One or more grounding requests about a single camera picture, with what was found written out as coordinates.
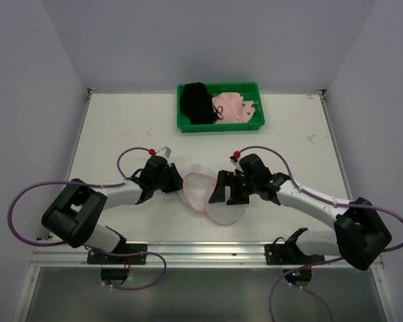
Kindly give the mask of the pink bra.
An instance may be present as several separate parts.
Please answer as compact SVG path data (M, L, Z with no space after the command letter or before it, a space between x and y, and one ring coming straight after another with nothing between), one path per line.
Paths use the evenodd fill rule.
M225 92L212 99L217 124L248 123L256 109L254 101L245 101L243 96L235 92Z

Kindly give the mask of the black bra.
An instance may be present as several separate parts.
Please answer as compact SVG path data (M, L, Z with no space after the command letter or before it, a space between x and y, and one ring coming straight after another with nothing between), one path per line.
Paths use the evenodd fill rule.
M203 83L188 83L179 98L181 112L192 125L215 124L223 120L223 107L216 107L213 96Z

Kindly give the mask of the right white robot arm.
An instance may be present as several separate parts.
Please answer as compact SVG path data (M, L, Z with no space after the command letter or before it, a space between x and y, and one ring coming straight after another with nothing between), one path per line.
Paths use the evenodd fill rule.
M294 182L290 175L272 173L256 154L231 156L235 169L221 170L208 202L247 205L251 195L301 211L329 227L309 233L302 228L283 246L291 261L314 256L339 256L354 268L368 269L392 241L388 228L364 199L355 201L317 194Z

